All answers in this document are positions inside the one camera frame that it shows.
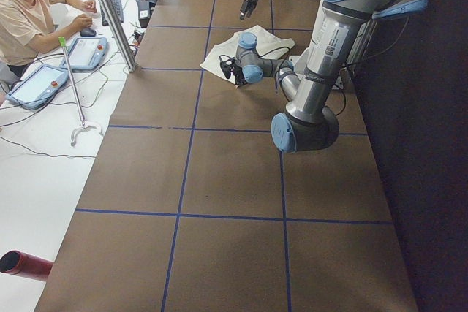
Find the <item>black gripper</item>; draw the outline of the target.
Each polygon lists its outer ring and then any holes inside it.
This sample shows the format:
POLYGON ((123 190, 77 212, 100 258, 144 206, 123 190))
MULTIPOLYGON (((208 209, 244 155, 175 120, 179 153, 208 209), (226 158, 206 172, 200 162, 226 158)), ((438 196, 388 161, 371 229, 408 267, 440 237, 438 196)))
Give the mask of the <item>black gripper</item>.
POLYGON ((252 12, 255 10, 256 3, 259 0, 243 0, 243 3, 240 8, 240 15, 239 18, 243 20, 245 17, 250 18, 252 12))
POLYGON ((232 73, 233 73, 234 78, 235 78, 235 86, 246 85, 246 81, 244 79, 244 74, 243 74, 241 66, 239 66, 237 64, 233 64, 232 65, 232 73))

